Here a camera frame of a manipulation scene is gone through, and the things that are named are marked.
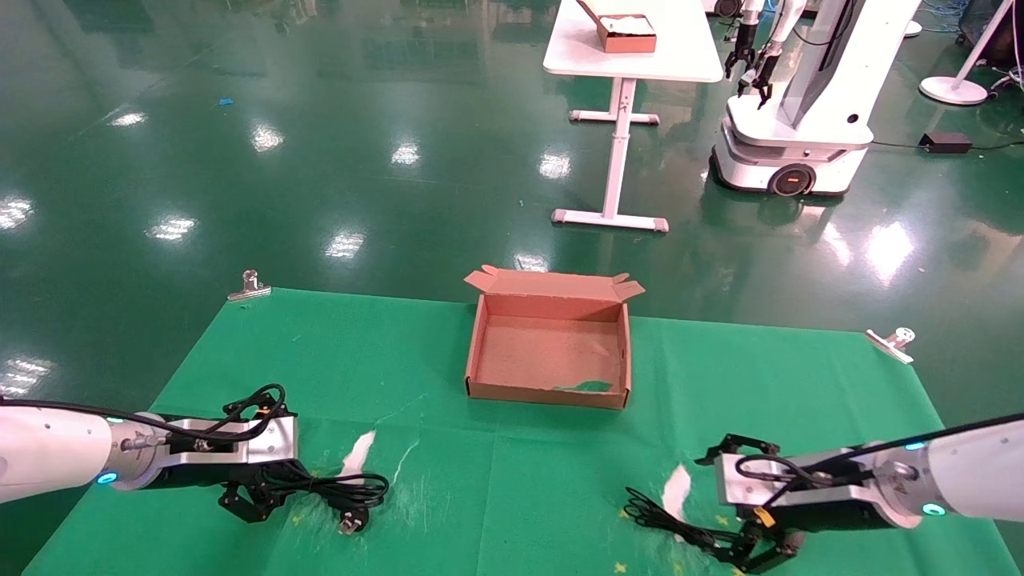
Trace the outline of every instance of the blue indicator light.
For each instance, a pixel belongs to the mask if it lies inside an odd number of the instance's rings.
[[[921,507],[921,511],[927,513],[928,516],[946,516],[946,509],[938,504],[933,504],[931,502],[925,504]]]

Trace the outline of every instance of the table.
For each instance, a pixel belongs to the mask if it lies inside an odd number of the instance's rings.
[[[722,64],[712,39],[708,18],[699,0],[647,0],[644,13],[657,34],[657,48],[652,53],[607,54],[601,49],[594,20],[577,0],[562,0],[551,32],[551,42],[544,56],[544,70],[567,76],[611,78],[611,101],[608,111],[573,110],[571,120],[614,122],[611,158],[601,212],[557,209],[556,222],[613,225],[669,232],[665,218],[627,216],[618,213],[626,169],[626,151],[630,124],[657,124],[654,114],[634,114],[633,95],[637,80],[674,82],[718,82]]]
[[[299,414],[300,457],[322,476],[376,429],[364,469],[393,482],[366,531],[339,535],[312,496],[248,525],[217,505],[218,487],[94,486],[26,576],[732,576],[621,518],[624,487],[658,498],[682,462],[687,519],[718,528],[721,516],[734,530],[714,470],[692,465],[725,433],[800,454],[940,426],[913,368],[863,334],[636,317],[626,410],[471,400],[474,310],[274,288],[225,303],[154,404],[216,416],[280,382]],[[945,517],[811,534],[773,576],[795,574],[1019,573],[992,522]]]

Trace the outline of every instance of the cable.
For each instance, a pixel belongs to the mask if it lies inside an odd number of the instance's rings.
[[[792,472],[790,476],[777,475],[777,474],[767,474],[767,472],[754,472],[748,469],[743,469],[742,465],[746,462],[768,460],[771,462],[778,462],[782,464]],[[786,460],[781,456],[776,456],[774,454],[755,454],[753,456],[743,456],[736,461],[736,474],[743,478],[751,478],[754,480],[761,480],[767,482],[791,482],[793,480],[801,479],[807,484],[814,486],[824,487],[831,486],[833,482],[825,478],[814,478],[809,472],[804,470],[804,468],[794,464],[792,461]]]
[[[819,470],[819,469],[827,466],[828,464],[835,464],[836,462],[843,462],[843,461],[850,460],[850,459],[853,459],[853,458],[859,458],[860,456],[866,456],[867,454],[873,454],[876,452],[882,452],[883,450],[889,450],[890,448],[899,448],[900,446],[906,446],[908,444],[916,444],[916,443],[922,443],[922,442],[929,442],[929,441],[936,440],[936,439],[939,439],[939,438],[945,438],[947,436],[953,436],[953,435],[957,435],[957,434],[963,434],[963,433],[967,433],[967,431],[977,430],[977,429],[981,429],[981,428],[987,428],[987,427],[991,427],[991,426],[999,426],[999,425],[1002,425],[1002,424],[1009,424],[1011,422],[1017,422],[1019,420],[1024,420],[1024,412],[1020,412],[1020,413],[1017,413],[1017,414],[1010,414],[1008,416],[999,416],[999,417],[996,417],[996,418],[989,418],[987,420],[982,420],[980,422],[972,422],[972,423],[969,423],[969,424],[961,424],[958,426],[953,426],[951,428],[944,428],[944,429],[936,430],[936,431],[933,431],[933,433],[928,433],[928,434],[923,434],[923,435],[918,435],[918,436],[910,436],[910,437],[907,437],[907,438],[901,438],[899,440],[894,440],[892,442],[886,442],[886,443],[883,443],[883,444],[877,444],[874,446],[861,447],[861,448],[857,448],[856,450],[852,450],[850,452],[847,452],[845,454],[839,454],[837,456],[833,456],[831,458],[825,458],[824,460],[821,460],[820,462],[815,462],[815,463],[813,463],[813,464],[811,464],[809,466],[805,466],[803,468],[803,470],[805,472],[807,472],[807,474],[813,474],[814,471],[817,471],[817,470]],[[739,474],[742,474],[739,470],[739,464],[745,458],[740,458],[736,462],[736,471],[739,472]],[[797,488],[803,482],[804,482],[803,477],[798,477],[798,478],[795,478],[795,479],[791,480],[785,486],[783,486],[782,488],[780,488],[778,490],[778,492],[775,492],[775,494],[773,494],[771,498],[768,498],[768,500],[765,501],[765,503],[761,504],[761,505],[764,506],[764,507],[770,506],[776,500],[778,500],[779,498],[781,498],[785,493],[787,493],[787,492],[792,491],[793,489]]]
[[[629,503],[623,509],[639,526],[645,528],[657,528],[668,530],[673,534],[678,534],[687,544],[697,546],[701,549],[717,548],[719,541],[733,542],[739,535],[734,532],[723,530],[712,530],[698,528],[677,520],[656,502],[642,494],[634,488],[626,488],[632,496]]]
[[[342,477],[317,478],[309,474],[298,460],[282,462],[283,477],[275,471],[265,472],[271,486],[270,492],[288,496],[294,492],[309,492],[328,501],[335,509],[369,509],[384,503],[384,495],[391,485],[377,474],[356,474]]]
[[[1021,91],[1024,91],[1024,82],[1021,82],[1021,72],[1024,71],[1024,68],[1021,68],[1021,50],[1017,46],[1017,0],[1014,0],[1010,7],[1012,8],[1010,10],[1010,19],[1014,23],[1014,60],[1017,61],[1017,85],[1020,86]]]
[[[918,148],[918,149],[926,149],[926,148],[928,148],[927,146],[924,146],[924,145],[900,145],[900,143],[893,143],[893,142],[880,142],[879,140],[871,140],[871,143],[878,145],[878,146],[889,146],[889,147],[892,147],[892,148]]]
[[[797,30],[796,26],[793,27],[793,33],[796,34],[797,38],[800,38],[801,42],[803,42],[804,44],[808,44],[808,45],[811,45],[811,46],[825,46],[827,44],[831,44],[833,40],[835,40],[837,38],[842,38],[843,35],[846,34],[847,29],[850,28],[850,23],[852,20],[853,20],[853,10],[848,10],[846,12],[846,19],[843,20],[843,31],[835,34],[831,38],[829,38],[828,40],[825,40],[824,42],[811,42],[810,40],[808,40],[808,39],[806,39],[806,38],[804,38],[803,36],[800,35],[800,31]]]
[[[216,430],[223,427],[225,424],[231,422],[238,418],[242,412],[248,408],[258,405],[260,401],[264,399],[265,393],[274,389],[278,390],[278,399],[274,401],[273,406],[260,415],[258,423],[243,433],[219,433]],[[259,435],[263,434],[263,430],[270,424],[270,420],[273,419],[273,414],[278,412],[281,408],[285,406],[285,387],[281,384],[267,384],[258,390],[254,392],[248,398],[240,400],[237,403],[239,406],[236,407],[229,414],[215,422],[210,427],[203,430],[190,430],[182,428],[180,426],[175,426],[174,424],[169,424],[162,420],[157,420],[155,418],[150,418],[139,414],[133,414],[131,412],[124,412],[121,410],[116,410],[114,408],[98,408],[96,406],[86,406],[84,404],[71,404],[68,402],[53,402],[49,400],[12,400],[0,397],[0,408],[5,406],[11,407],[23,407],[23,408],[50,408],[54,410],[68,410],[70,412],[78,412],[81,414],[92,414],[94,416],[101,417],[113,417],[121,418],[122,420],[129,420],[132,422],[138,422],[140,424],[146,424],[155,428],[160,428],[162,430],[167,430],[171,434],[180,435],[186,438],[193,438],[196,440],[205,440],[208,442],[245,442],[247,440],[252,440]]]
[[[930,148],[930,147],[928,147],[926,145],[902,145],[902,143],[894,143],[894,142],[881,142],[879,140],[871,140],[871,143],[878,145],[878,146],[888,146],[888,147],[892,147],[892,148],[915,148],[915,149],[922,149],[922,150],[927,150],[928,148]],[[1014,147],[1014,146],[1021,146],[1021,145],[1024,145],[1024,140],[1013,140],[1013,141],[1002,142],[1002,143],[993,145],[993,146],[972,146],[971,150],[1002,150],[1005,148],[1010,148],[1010,147]]]

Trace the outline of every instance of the white table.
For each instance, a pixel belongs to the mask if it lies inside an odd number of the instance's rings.
[[[601,50],[594,20],[577,0],[562,0],[558,9],[548,52],[544,55],[544,70],[567,76],[611,78],[611,102],[607,112],[573,110],[569,118],[613,121],[615,130],[611,136],[611,160],[608,162],[603,210],[583,212],[559,208],[551,215],[556,222],[669,232],[669,222],[665,218],[618,213],[630,123],[658,123],[656,115],[633,113],[637,80],[718,82],[722,79],[722,63],[700,0],[637,0],[636,5],[657,34],[657,49],[652,53],[606,54]]]

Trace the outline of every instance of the green tablecloth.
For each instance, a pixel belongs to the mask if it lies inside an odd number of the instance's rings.
[[[154,409],[218,416],[266,382],[300,414],[307,467],[336,474],[376,428],[366,469],[392,478],[370,528],[295,496],[261,525],[221,490],[95,486],[28,574],[730,575],[620,516],[627,485],[655,499],[686,464],[691,522],[737,523],[694,456],[725,433],[801,453],[940,426],[911,368],[861,334],[636,318],[625,411],[469,400],[473,307],[275,289],[227,303]],[[994,525],[812,534],[784,574],[1018,574]]]

